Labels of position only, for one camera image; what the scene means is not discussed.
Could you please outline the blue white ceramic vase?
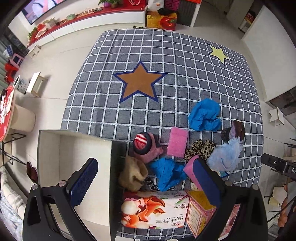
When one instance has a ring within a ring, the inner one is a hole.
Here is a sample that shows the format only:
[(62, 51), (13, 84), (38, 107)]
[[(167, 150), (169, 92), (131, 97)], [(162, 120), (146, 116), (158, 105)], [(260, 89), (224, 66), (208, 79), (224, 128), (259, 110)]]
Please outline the blue white ceramic vase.
[(26, 94), (28, 86), (29, 80), (23, 79), (20, 75), (18, 75), (13, 82), (13, 88), (22, 94)]

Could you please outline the pink sponge block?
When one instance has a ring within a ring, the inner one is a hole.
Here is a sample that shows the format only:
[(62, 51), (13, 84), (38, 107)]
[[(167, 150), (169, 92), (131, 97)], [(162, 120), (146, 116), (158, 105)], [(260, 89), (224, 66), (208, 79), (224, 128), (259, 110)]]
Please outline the pink sponge block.
[(185, 155), (188, 140), (188, 131), (181, 128), (172, 128), (169, 137), (167, 154), (177, 158), (183, 158)]
[(190, 180), (192, 182), (191, 189), (194, 191), (202, 191), (202, 187), (199, 184), (199, 182), (194, 174), (194, 171), (193, 171), (194, 161), (198, 158), (199, 158), (199, 155), (195, 155), (195, 156), (191, 157), (191, 159), (189, 160), (189, 162), (185, 165), (185, 167), (183, 169), (184, 172), (187, 174), (187, 176), (190, 178)]

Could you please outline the light blue fluffy duster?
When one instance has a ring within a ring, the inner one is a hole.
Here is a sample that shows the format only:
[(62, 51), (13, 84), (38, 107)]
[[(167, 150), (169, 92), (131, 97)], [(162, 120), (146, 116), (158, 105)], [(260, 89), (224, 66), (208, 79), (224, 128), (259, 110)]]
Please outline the light blue fluffy duster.
[(207, 165), (217, 172), (232, 172), (240, 163), (239, 156), (242, 148), (243, 141), (240, 137), (232, 138), (214, 149), (207, 159)]

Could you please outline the red gift bag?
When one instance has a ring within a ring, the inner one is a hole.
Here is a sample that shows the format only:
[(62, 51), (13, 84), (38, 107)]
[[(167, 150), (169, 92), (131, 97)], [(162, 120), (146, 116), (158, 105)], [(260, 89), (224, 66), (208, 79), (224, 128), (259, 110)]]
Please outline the red gift bag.
[(125, 6), (146, 6), (146, 0), (123, 0)]

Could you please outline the leopard print scrunchie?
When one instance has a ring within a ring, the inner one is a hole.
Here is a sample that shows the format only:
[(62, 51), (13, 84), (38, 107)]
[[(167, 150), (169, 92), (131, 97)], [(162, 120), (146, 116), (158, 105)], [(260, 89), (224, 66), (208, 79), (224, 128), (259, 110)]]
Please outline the leopard print scrunchie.
[(188, 162), (192, 157), (198, 155), (203, 161), (207, 162), (215, 147), (216, 144), (213, 141), (206, 140), (203, 142), (199, 139), (186, 149), (184, 158)]

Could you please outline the potted green plant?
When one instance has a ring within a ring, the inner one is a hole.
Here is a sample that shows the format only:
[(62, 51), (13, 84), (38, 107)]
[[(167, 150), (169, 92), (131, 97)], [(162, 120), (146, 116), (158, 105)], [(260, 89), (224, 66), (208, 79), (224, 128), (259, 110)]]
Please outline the potted green plant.
[(117, 8), (123, 4), (123, 0), (100, 0), (98, 5), (104, 8)]

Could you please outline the pink navy knit hat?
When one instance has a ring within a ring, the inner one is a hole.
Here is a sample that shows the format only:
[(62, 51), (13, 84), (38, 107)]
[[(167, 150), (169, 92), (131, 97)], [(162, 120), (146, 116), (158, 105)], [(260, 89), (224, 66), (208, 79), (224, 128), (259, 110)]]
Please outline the pink navy knit hat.
[(134, 137), (132, 148), (134, 156), (144, 164), (148, 164), (164, 152), (154, 134), (147, 132), (138, 133)]

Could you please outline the red yellow gift box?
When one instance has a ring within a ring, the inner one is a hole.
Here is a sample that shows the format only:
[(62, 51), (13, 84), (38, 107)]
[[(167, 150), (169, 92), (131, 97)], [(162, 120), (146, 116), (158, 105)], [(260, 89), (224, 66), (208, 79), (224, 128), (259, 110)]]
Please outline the red yellow gift box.
[(160, 15), (155, 11), (147, 12), (147, 27), (174, 31), (176, 29), (177, 14)]

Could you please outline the blue mesh cloth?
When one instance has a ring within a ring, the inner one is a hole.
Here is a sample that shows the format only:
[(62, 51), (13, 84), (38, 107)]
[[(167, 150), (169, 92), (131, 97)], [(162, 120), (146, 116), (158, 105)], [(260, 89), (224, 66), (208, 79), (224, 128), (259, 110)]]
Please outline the blue mesh cloth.
[(158, 189), (161, 192), (168, 191), (187, 179), (184, 167), (184, 164), (165, 157), (149, 163), (150, 170), (158, 178)]
[(204, 99), (193, 107), (188, 117), (189, 126), (195, 131), (215, 132), (222, 126), (219, 114), (220, 105), (214, 100)]

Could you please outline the red round table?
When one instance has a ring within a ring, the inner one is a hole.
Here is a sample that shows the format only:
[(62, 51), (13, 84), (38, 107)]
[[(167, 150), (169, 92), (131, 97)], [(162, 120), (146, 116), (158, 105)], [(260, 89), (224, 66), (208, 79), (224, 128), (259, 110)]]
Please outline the red round table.
[(8, 86), (6, 95), (1, 98), (1, 141), (7, 137), (9, 130), (31, 132), (34, 129), (36, 115), (16, 104), (15, 89)]

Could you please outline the red white tv cabinet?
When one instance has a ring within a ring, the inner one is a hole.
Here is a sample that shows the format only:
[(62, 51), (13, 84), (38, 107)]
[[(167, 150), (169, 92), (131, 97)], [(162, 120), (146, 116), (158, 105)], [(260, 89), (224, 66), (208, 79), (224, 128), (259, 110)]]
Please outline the red white tv cabinet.
[(145, 13), (147, 6), (123, 6), (115, 9), (103, 9), (95, 13), (90, 13), (73, 20), (66, 21), (55, 25), (53, 28), (46, 30), (41, 37), (35, 39), (29, 44), (28, 49), (32, 50), (35, 46), (43, 46), (59, 37), (74, 33), (80, 30), (93, 28), (97, 26), (113, 24), (139, 24), (145, 25)]

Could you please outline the pink plastic stool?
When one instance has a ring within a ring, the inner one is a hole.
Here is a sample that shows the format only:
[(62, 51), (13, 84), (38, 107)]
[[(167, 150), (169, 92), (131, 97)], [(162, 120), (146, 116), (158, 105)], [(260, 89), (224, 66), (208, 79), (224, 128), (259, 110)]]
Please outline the pink plastic stool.
[(13, 65), (15, 68), (19, 69), (23, 60), (24, 60), (24, 58), (22, 56), (14, 53), (10, 58), (10, 64)]

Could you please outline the white storage box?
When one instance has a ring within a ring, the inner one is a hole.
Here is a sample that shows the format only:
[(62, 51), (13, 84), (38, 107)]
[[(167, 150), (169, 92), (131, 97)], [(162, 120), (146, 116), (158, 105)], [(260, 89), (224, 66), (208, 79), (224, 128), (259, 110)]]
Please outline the white storage box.
[(121, 227), (121, 144), (74, 131), (41, 130), (37, 151), (41, 187), (68, 180), (89, 158), (97, 160), (98, 172), (81, 204), (74, 209), (97, 240), (115, 240)]

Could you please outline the purple brown headband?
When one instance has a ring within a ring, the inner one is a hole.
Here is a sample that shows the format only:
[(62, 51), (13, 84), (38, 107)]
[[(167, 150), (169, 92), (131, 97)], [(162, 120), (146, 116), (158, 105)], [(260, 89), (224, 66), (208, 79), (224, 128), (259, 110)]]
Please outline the purple brown headband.
[(244, 124), (238, 120), (233, 120), (232, 125), (229, 128), (224, 128), (221, 132), (221, 138), (224, 143), (228, 142), (233, 138), (245, 138), (245, 127)]

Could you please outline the beige knit hat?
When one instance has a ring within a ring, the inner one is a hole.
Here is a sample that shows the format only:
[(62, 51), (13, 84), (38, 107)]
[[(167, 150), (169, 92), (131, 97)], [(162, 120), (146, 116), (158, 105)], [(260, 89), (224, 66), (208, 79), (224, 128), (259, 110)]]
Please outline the beige knit hat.
[(141, 160), (126, 156), (125, 166), (119, 175), (118, 181), (123, 188), (131, 192), (136, 192), (143, 186), (148, 173), (145, 164)]

